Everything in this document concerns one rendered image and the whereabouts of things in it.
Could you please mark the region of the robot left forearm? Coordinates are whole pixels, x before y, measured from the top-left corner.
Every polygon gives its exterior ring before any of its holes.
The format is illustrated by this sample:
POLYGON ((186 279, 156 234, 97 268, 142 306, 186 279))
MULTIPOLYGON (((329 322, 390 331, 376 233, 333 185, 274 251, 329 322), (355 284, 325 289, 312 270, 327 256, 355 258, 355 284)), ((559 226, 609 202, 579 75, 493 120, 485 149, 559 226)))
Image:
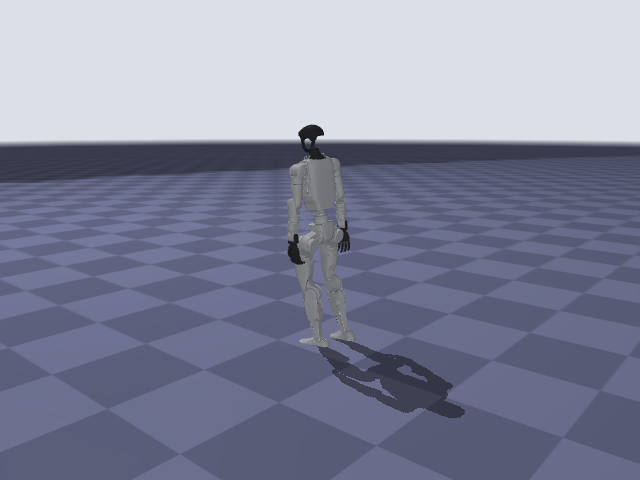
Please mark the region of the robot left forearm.
POLYGON ((297 234, 298 235, 298 239, 299 239, 299 217, 300 217, 300 213, 296 211, 296 206, 295 206, 295 202, 293 199, 289 199, 287 201, 287 210, 288 210, 288 226, 287 226, 287 230, 288 230, 288 235, 287 235, 287 239, 291 242, 294 242, 294 235, 297 234))

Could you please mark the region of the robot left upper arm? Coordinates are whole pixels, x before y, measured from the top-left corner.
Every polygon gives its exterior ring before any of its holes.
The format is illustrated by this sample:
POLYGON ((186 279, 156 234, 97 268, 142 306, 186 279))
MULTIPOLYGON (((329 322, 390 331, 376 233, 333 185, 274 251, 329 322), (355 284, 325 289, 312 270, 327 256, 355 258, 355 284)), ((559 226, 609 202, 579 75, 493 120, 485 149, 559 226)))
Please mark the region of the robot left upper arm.
POLYGON ((302 207, 303 178, 307 174, 307 163, 298 163, 290 167, 291 193, 295 202, 296 210, 302 207))

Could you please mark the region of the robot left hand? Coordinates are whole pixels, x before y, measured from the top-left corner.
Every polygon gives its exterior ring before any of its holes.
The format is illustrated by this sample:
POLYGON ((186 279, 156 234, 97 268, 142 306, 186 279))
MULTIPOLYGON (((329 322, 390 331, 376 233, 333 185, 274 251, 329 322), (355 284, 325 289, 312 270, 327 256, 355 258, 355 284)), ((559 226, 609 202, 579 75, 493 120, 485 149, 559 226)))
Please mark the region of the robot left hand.
POLYGON ((299 265, 299 264, 301 265, 301 264, 304 264, 305 262, 303 262, 301 260, 301 258, 300 258, 299 249, 297 247, 298 243, 299 243, 299 240, 298 240, 298 235, 297 234, 294 235, 294 242, 291 242, 291 241, 288 240, 288 244, 290 244, 289 247, 288 247, 288 256, 290 257, 291 262, 293 262, 293 263, 295 263, 297 265, 299 265))

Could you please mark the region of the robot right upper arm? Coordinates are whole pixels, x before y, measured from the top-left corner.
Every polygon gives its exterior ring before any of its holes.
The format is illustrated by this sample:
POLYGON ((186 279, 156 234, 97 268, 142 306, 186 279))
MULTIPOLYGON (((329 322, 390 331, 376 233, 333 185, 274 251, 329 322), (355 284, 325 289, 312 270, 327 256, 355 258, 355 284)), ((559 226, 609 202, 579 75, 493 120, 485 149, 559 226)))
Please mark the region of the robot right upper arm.
POLYGON ((334 164, 334 174, 335 174, 336 195, 335 195, 334 201, 338 201, 344 198, 344 195, 345 195, 344 189, 343 189, 341 172, 340 172, 340 161, 337 158, 331 158, 331 160, 333 161, 333 164, 334 164))

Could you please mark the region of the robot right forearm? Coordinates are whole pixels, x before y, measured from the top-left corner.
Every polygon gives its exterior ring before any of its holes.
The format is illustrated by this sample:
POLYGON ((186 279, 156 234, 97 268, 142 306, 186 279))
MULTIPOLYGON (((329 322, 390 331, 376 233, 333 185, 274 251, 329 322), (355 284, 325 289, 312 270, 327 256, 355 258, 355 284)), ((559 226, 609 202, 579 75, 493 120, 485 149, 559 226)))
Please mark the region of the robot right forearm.
POLYGON ((345 206, 346 206, 346 197, 344 195, 344 198, 342 198, 341 200, 338 200, 338 201, 335 202, 336 213, 337 213, 336 219, 338 221, 338 227, 339 228, 345 228, 345 221, 347 221, 346 220, 347 215, 345 213, 346 212, 345 206))

